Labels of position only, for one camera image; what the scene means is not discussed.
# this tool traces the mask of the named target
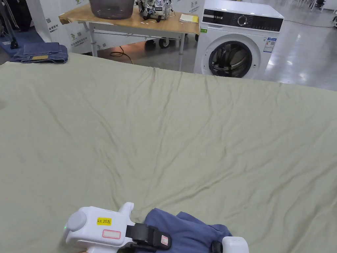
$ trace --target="washing machine control panel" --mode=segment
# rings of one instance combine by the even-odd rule
[[[279,32],[283,19],[205,9],[203,22]]]

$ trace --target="blue cloth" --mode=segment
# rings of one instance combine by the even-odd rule
[[[57,42],[25,44],[10,61],[66,63],[68,61],[68,50],[64,45]]]
[[[174,216],[157,208],[148,213],[144,223],[157,227],[172,238],[171,248],[157,250],[157,253],[208,253],[212,241],[222,242],[225,236],[232,236],[224,225],[207,225],[187,213]]]

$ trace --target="black cable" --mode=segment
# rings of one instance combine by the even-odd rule
[[[292,21],[292,20],[285,20],[285,21],[294,22],[294,23],[297,23],[297,24],[301,24],[301,25],[305,25],[305,26],[312,26],[312,27],[322,27],[322,28],[332,28],[332,27],[335,27],[335,26],[313,26],[313,25],[303,24],[303,23],[300,23],[300,22]]]
[[[123,48],[121,46],[119,46],[119,47],[121,48],[122,52],[114,51],[114,52],[110,53],[110,56],[112,56],[112,57],[122,57],[123,55],[125,55],[126,57],[128,57],[130,59],[131,63],[134,64],[133,61],[131,60],[130,56],[128,56],[127,54],[124,53]]]

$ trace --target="yellow paper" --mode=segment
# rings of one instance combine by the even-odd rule
[[[190,22],[190,23],[199,23],[199,17],[198,16],[192,16],[192,15],[186,15],[182,14],[179,21],[182,22]]]
[[[97,225],[111,226],[111,218],[97,218]]]

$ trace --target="washing machine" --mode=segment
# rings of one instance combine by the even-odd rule
[[[194,73],[259,79],[284,17],[265,4],[206,0]]]

